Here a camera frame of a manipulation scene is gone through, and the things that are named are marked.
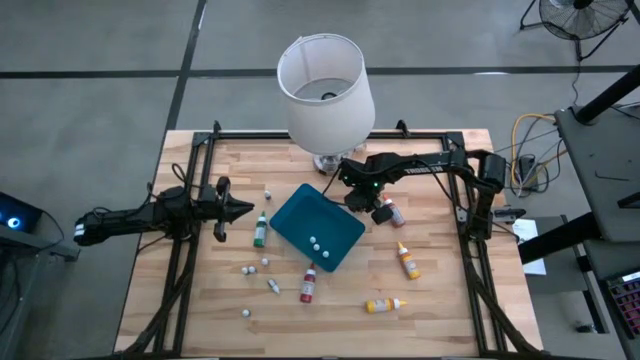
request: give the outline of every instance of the blue tray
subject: blue tray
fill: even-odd
[[[364,224],[332,204],[309,184],[302,184],[273,215],[269,225],[317,266],[333,272],[364,233]],[[309,241],[315,236],[320,250]],[[322,252],[329,257],[323,258]]]

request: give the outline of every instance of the yellow bottle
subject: yellow bottle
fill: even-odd
[[[387,312],[395,309],[399,309],[400,306],[407,305],[406,301],[398,300],[398,299],[380,299],[380,300],[369,300],[364,303],[365,309],[369,314],[377,313],[377,312]]]
[[[402,265],[404,266],[404,271],[409,276],[409,279],[415,280],[420,277],[420,271],[418,270],[418,266],[416,266],[416,262],[413,261],[411,254],[409,254],[409,250],[402,246],[402,243],[398,241],[398,255],[400,256],[400,260],[402,260]]]

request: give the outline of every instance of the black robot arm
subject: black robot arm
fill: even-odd
[[[468,159],[479,160],[478,173]],[[340,165],[339,179],[354,189],[345,196],[345,204],[351,211],[371,212],[376,223],[390,217],[388,209],[381,206],[380,193],[385,184],[394,184],[405,176],[451,173],[477,190],[478,199],[467,211],[467,231],[470,238],[491,238],[491,204],[496,194],[504,188],[506,161],[499,155],[484,151],[454,149],[440,153],[400,156],[396,153],[380,153],[367,157],[365,163],[344,159]]]
[[[81,246],[101,243],[111,236],[162,231],[174,240],[188,239],[196,221],[218,220],[214,235],[226,241],[224,224],[233,222],[253,209],[253,204],[234,199],[229,193],[227,177],[218,180],[216,189],[209,184],[199,200],[192,200],[182,186],[169,188],[131,210],[86,213],[76,222],[73,240]]]

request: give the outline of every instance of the wooden table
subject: wooden table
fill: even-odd
[[[491,149],[487,130],[462,131],[468,150]],[[176,162],[187,168],[192,134],[167,134],[155,193],[180,184],[170,166]],[[370,140],[366,151],[354,158],[362,161],[367,155],[388,151],[406,155],[440,150],[435,140]],[[322,190],[329,179],[314,171],[310,154],[289,140],[217,141],[210,182],[215,184],[221,175],[231,179],[235,198],[256,207],[227,227],[226,243],[213,237],[213,222],[203,228],[183,356],[477,355],[452,207],[435,179],[405,177],[385,189],[407,220],[403,228],[376,226],[368,214],[355,215],[366,225],[365,234],[334,273],[318,270],[313,303],[302,304],[300,285],[309,260],[271,229],[267,246],[254,248],[255,223],[262,210],[273,215],[301,183]],[[271,191],[271,201],[264,198],[266,189]],[[328,195],[341,200],[348,191],[336,181]],[[503,202],[499,195],[497,205]],[[141,246],[157,237],[145,234]],[[406,279],[396,258],[398,240],[416,259],[420,279]],[[527,340],[541,348],[513,237],[494,232],[487,244],[500,305]],[[157,310],[170,249],[170,241],[162,241],[138,256],[116,350],[131,344]],[[269,266],[260,265],[263,257],[270,260]],[[248,265],[256,266],[258,274],[243,275],[241,268]],[[270,278],[277,281],[280,295],[267,285]],[[409,304],[390,313],[364,311],[366,300],[385,297]],[[241,315],[245,308],[252,312],[248,319]],[[484,307],[482,316],[493,343]],[[172,331],[168,339],[173,338]]]

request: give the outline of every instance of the white lamp shade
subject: white lamp shade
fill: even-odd
[[[289,112],[289,134],[306,151],[336,155],[365,141],[376,112],[364,57],[334,34],[298,39],[278,63],[278,83]],[[324,95],[335,97],[322,100]]]

